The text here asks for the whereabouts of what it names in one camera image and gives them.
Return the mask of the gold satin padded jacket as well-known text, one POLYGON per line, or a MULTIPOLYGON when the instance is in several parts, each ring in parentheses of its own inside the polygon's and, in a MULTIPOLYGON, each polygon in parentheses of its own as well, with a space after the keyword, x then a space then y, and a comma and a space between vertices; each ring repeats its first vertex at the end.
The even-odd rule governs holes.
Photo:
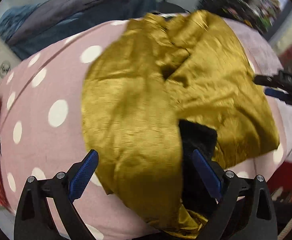
POLYGON ((182 204, 180 121, 216 130, 213 159, 222 168, 279 146, 241 43, 204 10, 130 20, 90 66, 81 113, 105 192, 150 226, 184 239, 197 237, 206 218, 182 204))

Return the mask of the black metal shelf cart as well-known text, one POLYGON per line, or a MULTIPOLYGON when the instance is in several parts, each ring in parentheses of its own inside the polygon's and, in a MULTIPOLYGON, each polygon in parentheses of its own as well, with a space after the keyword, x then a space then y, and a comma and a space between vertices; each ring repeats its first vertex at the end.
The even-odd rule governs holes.
POLYGON ((243 0, 198 0, 196 8, 248 25, 262 35, 270 28, 243 0))

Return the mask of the grey blue massage bed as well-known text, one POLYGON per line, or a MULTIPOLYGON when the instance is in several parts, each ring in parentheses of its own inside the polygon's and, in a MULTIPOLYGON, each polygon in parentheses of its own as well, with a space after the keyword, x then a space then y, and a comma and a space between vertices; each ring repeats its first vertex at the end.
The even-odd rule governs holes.
POLYGON ((156 0, 48 0, 8 9, 0 18, 0 38, 24 60, 103 22, 140 18, 155 10, 156 0))

